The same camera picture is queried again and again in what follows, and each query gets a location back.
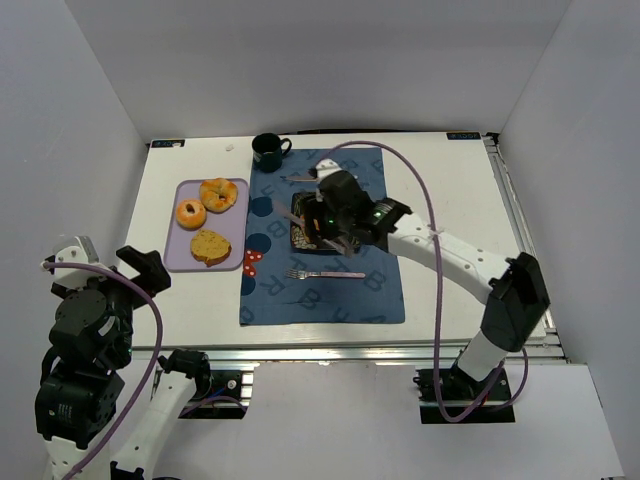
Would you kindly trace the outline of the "metal tongs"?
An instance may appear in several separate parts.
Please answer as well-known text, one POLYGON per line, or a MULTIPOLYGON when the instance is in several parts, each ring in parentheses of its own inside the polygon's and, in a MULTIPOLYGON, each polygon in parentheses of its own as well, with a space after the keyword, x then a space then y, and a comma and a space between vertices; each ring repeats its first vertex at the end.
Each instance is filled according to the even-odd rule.
MULTIPOLYGON (((298 225, 302 231, 305 230, 304 220, 291 213, 284 204, 282 204, 278 200, 273 200, 272 206, 274 211, 277 212, 280 216, 298 225)), ((353 246, 347 240, 343 240, 342 238, 337 238, 336 240, 319 238, 319 242, 323 246, 333 248, 336 252, 343 256, 346 256, 347 258, 351 258, 355 253, 353 246)))

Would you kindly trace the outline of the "striped croissant bread roll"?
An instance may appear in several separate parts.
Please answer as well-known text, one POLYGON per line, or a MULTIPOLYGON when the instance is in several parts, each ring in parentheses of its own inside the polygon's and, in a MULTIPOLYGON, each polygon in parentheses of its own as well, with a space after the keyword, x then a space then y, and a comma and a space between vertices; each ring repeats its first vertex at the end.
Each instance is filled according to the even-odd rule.
POLYGON ((313 216, 307 218, 303 214, 300 215, 300 220, 300 229, 305 241, 309 244, 318 244, 321 237, 319 236, 317 220, 313 216))

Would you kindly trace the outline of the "brown bread slice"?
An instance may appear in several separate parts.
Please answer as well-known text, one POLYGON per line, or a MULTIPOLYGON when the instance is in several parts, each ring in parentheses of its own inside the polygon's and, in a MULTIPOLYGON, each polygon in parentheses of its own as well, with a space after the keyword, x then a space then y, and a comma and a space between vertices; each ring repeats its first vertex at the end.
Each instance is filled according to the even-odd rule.
POLYGON ((192 257, 207 267, 212 267, 226 260, 231 252, 231 243, 222 235, 207 229, 199 230, 190 242, 192 257))

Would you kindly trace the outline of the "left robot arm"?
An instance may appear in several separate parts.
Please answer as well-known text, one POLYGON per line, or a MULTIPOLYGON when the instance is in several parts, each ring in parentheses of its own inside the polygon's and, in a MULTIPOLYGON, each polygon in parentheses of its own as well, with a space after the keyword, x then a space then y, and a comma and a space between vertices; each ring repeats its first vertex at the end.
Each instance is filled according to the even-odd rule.
POLYGON ((136 277, 103 265, 86 236, 55 247, 42 264, 61 300, 35 400, 36 427, 49 456, 47 479, 153 478, 187 402, 211 388, 205 353, 154 352, 140 381, 159 376, 154 396, 125 444, 111 451, 112 436, 142 393, 136 387, 126 405, 117 406, 124 388, 118 373, 132 360, 133 313, 171 285, 158 252, 125 246, 116 255, 136 277))

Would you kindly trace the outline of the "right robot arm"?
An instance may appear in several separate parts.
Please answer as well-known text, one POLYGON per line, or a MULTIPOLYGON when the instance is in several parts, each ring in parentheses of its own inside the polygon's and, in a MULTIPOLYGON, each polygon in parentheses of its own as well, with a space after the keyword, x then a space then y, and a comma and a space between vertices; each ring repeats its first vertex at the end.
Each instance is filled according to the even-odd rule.
POLYGON ((449 384, 485 381, 508 353, 524 346, 550 305, 535 257, 525 252, 504 257, 438 232, 400 202, 372 200, 351 173, 332 161, 315 171, 316 199, 304 208, 310 238, 351 237, 441 271, 484 305, 480 330, 456 359, 449 384))

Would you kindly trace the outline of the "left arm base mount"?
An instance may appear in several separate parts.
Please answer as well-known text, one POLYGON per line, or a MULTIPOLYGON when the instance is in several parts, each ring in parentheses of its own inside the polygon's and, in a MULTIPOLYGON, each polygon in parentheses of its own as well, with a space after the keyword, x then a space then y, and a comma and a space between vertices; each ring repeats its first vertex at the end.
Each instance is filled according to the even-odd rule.
POLYGON ((160 355, 158 365, 154 391, 159 388, 161 374, 178 372, 195 383, 195 394, 179 412, 180 419, 244 418, 248 407, 242 400, 241 370, 214 370, 206 353, 184 349, 176 349, 168 357, 160 355))

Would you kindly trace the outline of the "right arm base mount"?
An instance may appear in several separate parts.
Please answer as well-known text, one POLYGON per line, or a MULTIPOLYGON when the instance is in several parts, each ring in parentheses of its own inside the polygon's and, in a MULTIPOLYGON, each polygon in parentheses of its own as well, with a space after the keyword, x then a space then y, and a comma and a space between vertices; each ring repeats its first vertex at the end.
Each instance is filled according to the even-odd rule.
MULTIPOLYGON (((486 385, 490 377, 483 382, 474 384, 460 383, 449 369, 440 370, 440 387, 443 404, 447 413, 454 417, 461 415, 473 404, 486 385)), ((417 370, 413 382, 419 396, 420 419, 423 425, 444 425, 448 421, 441 415, 438 407, 433 370, 417 370)), ((462 424, 509 424, 516 421, 512 405, 503 406, 512 398, 512 391, 504 368, 500 370, 492 388, 482 397, 479 405, 467 416, 462 424)))

